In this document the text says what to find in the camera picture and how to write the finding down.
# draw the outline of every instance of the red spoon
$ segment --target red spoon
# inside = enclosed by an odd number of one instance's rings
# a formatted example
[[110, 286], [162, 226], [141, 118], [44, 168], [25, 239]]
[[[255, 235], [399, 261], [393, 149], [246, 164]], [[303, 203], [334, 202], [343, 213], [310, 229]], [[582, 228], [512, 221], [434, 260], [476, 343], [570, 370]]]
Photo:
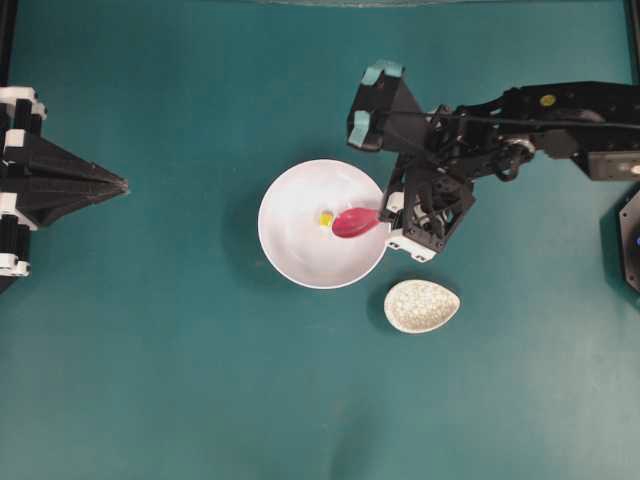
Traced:
[[350, 208], [333, 221], [331, 230], [341, 238], [353, 238], [378, 225], [378, 211], [371, 208]]

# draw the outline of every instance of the yellow sticker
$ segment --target yellow sticker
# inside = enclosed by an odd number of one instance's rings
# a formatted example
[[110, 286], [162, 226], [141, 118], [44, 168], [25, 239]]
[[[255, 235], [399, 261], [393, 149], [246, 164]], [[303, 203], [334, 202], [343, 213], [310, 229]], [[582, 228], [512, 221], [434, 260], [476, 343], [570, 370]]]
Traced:
[[556, 103], [555, 95], [549, 94], [540, 98], [540, 105], [542, 105], [543, 107], [552, 107], [555, 103]]

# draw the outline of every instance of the speckled dish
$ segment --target speckled dish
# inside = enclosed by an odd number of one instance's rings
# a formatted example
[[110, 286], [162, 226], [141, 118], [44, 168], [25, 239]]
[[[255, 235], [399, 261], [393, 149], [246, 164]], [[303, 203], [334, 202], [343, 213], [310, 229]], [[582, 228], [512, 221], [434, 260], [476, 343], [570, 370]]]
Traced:
[[460, 308], [451, 290], [425, 280], [406, 280], [395, 285], [384, 300], [384, 313], [404, 333], [426, 333], [447, 323]]

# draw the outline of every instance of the cable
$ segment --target cable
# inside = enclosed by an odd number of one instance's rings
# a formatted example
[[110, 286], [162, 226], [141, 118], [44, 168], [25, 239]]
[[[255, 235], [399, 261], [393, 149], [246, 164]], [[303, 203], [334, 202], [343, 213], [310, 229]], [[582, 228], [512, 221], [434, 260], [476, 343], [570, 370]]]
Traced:
[[588, 123], [578, 121], [566, 121], [566, 120], [517, 120], [515, 118], [500, 118], [500, 117], [480, 117], [475, 115], [460, 115], [454, 113], [422, 113], [422, 112], [405, 112], [400, 110], [390, 110], [383, 112], [384, 115], [404, 115], [410, 117], [423, 117], [423, 118], [449, 118], [458, 120], [467, 120], [469, 122], [476, 123], [490, 123], [492, 125], [523, 125], [533, 127], [572, 127], [572, 128], [621, 128], [625, 130], [640, 130], [640, 125], [634, 125], [632, 123], [618, 123], [618, 122], [600, 122], [600, 123]]

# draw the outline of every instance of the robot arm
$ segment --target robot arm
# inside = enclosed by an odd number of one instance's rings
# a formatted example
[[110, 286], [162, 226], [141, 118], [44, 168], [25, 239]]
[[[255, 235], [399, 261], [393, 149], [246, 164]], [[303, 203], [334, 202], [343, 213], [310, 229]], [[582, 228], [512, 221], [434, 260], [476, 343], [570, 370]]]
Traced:
[[40, 136], [45, 106], [28, 87], [0, 88], [0, 293], [31, 273], [31, 233], [126, 193], [126, 180]]
[[420, 262], [441, 252], [473, 205], [473, 182], [515, 180], [538, 150], [592, 180], [640, 179], [640, 88], [578, 82], [513, 88], [491, 102], [424, 113], [402, 67], [365, 72], [348, 143], [399, 153], [380, 210], [388, 245]]

